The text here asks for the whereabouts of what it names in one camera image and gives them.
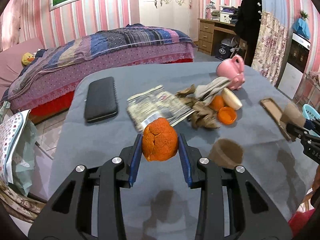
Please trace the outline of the brown paper cup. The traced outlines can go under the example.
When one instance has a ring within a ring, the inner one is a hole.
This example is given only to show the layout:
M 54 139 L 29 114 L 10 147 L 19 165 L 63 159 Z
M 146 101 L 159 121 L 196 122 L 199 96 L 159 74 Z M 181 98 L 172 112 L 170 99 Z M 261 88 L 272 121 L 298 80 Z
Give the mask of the brown paper cup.
M 280 122 L 284 124 L 291 123 L 299 127 L 304 127 L 306 118 L 304 118 L 304 116 L 294 103 L 289 102 L 283 110 Z
M 244 150 L 235 141 L 229 139 L 219 139 L 210 150 L 208 158 L 218 166 L 233 169 L 242 164 Z

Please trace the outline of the brown paper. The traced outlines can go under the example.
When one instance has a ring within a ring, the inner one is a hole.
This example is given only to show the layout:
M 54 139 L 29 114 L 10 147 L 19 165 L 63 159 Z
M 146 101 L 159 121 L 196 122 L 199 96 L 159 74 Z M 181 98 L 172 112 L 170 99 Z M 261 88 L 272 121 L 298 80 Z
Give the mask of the brown paper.
M 193 129 L 203 127 L 205 129 L 217 129 L 220 128 L 217 121 L 217 113 L 209 106 L 206 106 L 203 101 L 195 98 L 195 85 L 191 85 L 189 88 L 176 92 L 176 96 L 186 106 L 190 107 L 194 112 L 187 117 L 191 122 Z

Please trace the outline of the orange peel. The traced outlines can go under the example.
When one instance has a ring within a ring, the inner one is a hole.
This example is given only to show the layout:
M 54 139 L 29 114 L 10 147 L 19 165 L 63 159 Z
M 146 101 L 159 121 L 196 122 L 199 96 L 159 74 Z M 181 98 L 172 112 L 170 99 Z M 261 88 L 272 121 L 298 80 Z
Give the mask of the orange peel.
M 167 161 L 178 151 L 178 135 L 165 118 L 158 118 L 143 132 L 142 152 L 147 161 Z

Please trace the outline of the light blue plastic basket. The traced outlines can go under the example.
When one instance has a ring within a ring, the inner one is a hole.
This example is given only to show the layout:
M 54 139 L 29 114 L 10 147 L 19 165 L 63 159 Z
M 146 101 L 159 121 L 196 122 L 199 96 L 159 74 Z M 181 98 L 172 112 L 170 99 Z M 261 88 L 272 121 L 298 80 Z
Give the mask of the light blue plastic basket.
M 319 137 L 320 135 L 320 123 L 319 113 L 310 105 L 303 105 L 303 116 L 306 119 L 304 128 L 309 130 L 309 133 L 313 136 Z

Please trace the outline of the floral curtain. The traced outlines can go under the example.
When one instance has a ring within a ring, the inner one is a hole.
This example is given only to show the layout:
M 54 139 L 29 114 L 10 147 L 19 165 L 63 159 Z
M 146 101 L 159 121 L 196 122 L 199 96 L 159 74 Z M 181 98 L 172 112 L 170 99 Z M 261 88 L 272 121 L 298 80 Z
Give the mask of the floral curtain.
M 271 13 L 262 12 L 252 68 L 268 79 L 273 86 L 279 78 L 286 43 L 287 28 Z

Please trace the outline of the white black cabinet appliance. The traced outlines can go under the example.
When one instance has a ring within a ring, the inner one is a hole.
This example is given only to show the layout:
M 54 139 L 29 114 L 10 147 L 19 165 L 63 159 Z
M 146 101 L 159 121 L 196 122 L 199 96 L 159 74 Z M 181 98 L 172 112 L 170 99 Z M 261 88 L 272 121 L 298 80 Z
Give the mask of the white black cabinet appliance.
M 289 99 L 293 99 L 306 69 L 311 43 L 293 33 L 287 62 L 278 89 Z

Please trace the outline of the polka dot bag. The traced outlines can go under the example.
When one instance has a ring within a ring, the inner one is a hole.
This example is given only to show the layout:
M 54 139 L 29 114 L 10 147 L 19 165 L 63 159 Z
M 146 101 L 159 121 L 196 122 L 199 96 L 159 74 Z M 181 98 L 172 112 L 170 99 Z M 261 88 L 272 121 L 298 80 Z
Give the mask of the polka dot bag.
M 27 196 L 33 184 L 37 129 L 29 110 L 14 114 L 1 123 L 1 181 Z

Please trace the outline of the whole orange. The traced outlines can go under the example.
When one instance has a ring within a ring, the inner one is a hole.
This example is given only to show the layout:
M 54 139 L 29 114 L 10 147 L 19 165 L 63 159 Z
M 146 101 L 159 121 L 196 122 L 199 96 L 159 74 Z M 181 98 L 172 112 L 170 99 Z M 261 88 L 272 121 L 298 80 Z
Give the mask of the whole orange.
M 216 112 L 218 112 L 223 107 L 225 107 L 225 102 L 221 95 L 216 95 L 209 104 L 209 108 Z

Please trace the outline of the black wallet case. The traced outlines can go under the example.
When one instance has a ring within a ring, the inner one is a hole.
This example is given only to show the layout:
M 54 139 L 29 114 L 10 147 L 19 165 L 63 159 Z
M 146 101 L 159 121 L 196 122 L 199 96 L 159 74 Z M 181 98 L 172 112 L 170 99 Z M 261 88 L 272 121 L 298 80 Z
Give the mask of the black wallet case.
M 114 78 L 109 76 L 89 84 L 84 119 L 87 123 L 112 118 L 118 114 Z

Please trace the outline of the pink piggy bank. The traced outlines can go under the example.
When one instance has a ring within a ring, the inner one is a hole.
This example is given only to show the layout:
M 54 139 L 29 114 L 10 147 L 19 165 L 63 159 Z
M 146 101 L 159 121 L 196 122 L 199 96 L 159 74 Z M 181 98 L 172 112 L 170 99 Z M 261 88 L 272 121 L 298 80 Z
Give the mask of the pink piggy bank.
M 243 58 L 236 54 L 232 58 L 223 60 L 218 65 L 216 73 L 218 76 L 231 80 L 231 83 L 228 85 L 230 90 L 240 90 L 245 83 L 244 66 Z

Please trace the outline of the grey white sock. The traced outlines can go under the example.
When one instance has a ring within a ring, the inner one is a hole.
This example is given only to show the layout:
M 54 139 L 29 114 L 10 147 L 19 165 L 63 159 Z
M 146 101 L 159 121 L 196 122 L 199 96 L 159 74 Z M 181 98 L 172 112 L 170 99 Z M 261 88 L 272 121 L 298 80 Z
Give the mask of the grey white sock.
M 230 83 L 231 80 L 226 77 L 217 77 L 207 85 L 197 86 L 194 92 L 195 98 L 204 102 L 205 105 L 209 105 L 213 97 Z

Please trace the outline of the bed with purple cover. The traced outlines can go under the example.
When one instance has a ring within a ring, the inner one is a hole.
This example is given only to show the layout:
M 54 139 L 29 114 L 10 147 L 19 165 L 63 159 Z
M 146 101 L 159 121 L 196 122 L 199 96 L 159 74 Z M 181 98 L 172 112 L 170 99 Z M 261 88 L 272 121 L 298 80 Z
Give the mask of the bed with purple cover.
M 20 96 L 1 103 L 9 103 L 14 113 L 29 110 L 30 119 L 34 123 L 39 123 L 69 109 L 77 85 L 90 74 L 110 68 L 139 64 L 192 62 L 194 48 L 191 44 L 180 43 L 124 49 L 99 56 L 55 72 L 46 72 Z M 21 61 L 22 56 L 25 53 L 35 56 L 40 49 L 44 48 L 40 47 L 39 40 L 33 39 L 1 53 L 1 98 L 25 67 Z

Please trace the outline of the black hanging coat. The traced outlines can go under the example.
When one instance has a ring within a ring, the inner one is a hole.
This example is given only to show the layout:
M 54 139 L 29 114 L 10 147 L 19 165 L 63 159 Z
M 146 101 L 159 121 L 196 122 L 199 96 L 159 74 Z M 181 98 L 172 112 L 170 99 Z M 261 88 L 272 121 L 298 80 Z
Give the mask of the black hanging coat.
M 262 0 L 242 0 L 235 25 L 236 34 L 247 42 L 246 65 L 251 66 L 261 26 Z

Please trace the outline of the wooden desk with drawers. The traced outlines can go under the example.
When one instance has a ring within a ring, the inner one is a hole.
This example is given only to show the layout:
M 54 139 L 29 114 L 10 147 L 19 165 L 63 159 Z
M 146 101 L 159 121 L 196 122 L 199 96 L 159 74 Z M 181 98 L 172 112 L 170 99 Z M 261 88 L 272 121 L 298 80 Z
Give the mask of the wooden desk with drawers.
M 235 33 L 235 25 L 199 18 L 198 51 L 224 60 L 239 54 L 247 56 L 247 42 Z

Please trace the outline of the white wardrobe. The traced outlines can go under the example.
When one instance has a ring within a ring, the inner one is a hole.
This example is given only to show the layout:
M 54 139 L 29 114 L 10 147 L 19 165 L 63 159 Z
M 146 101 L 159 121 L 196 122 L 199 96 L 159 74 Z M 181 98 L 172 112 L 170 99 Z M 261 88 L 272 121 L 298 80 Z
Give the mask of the white wardrobe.
M 176 29 L 198 39 L 199 0 L 138 0 L 140 23 Z

